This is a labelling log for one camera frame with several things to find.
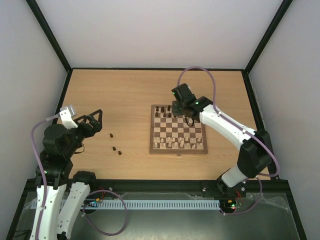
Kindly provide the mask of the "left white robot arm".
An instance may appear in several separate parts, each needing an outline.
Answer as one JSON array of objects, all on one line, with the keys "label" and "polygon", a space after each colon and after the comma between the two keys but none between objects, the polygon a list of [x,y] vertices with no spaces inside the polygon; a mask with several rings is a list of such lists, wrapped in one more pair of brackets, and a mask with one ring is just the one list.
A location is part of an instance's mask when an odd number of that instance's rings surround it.
[{"label": "left white robot arm", "polygon": [[94,172],[78,171],[72,179],[69,175],[73,168],[72,156],[83,147],[86,138],[102,130],[103,111],[98,109],[73,119],[75,114],[69,105],[46,118],[46,122],[59,118],[61,123],[45,129],[42,152],[33,147],[38,166],[32,240],[69,240],[81,206],[89,193],[96,190]]}]

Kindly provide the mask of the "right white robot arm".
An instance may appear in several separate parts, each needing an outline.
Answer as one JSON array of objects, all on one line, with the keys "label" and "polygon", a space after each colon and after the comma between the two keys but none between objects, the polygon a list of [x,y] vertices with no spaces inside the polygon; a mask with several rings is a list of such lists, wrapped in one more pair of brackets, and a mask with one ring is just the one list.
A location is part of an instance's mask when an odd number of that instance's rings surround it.
[{"label": "right white robot arm", "polygon": [[216,188],[222,195],[229,196],[237,184],[255,178],[272,162],[270,136],[265,130],[255,131],[239,124],[220,111],[207,97],[196,98],[185,83],[171,91],[178,115],[213,128],[239,150],[235,166],[217,179]]}]

